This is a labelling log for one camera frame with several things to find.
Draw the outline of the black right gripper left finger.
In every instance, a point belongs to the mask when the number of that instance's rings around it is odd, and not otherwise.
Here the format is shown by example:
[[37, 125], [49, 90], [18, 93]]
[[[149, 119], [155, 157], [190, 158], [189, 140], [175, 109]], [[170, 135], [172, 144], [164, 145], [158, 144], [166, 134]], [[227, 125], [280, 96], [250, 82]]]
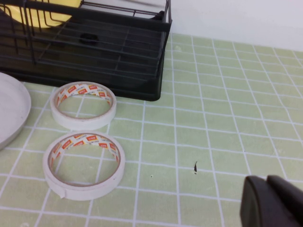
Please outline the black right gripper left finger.
[[262, 178], [244, 180], [241, 208], [243, 227], [295, 227], [296, 219]]

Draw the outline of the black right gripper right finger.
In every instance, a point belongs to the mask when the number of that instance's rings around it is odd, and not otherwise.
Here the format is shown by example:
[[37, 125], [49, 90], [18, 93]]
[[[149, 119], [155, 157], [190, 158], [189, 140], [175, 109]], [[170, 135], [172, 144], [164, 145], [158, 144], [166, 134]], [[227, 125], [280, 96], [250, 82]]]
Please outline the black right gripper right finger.
[[293, 215], [299, 225], [303, 226], [303, 191], [277, 175], [269, 175], [267, 183], [279, 196], [283, 205]]

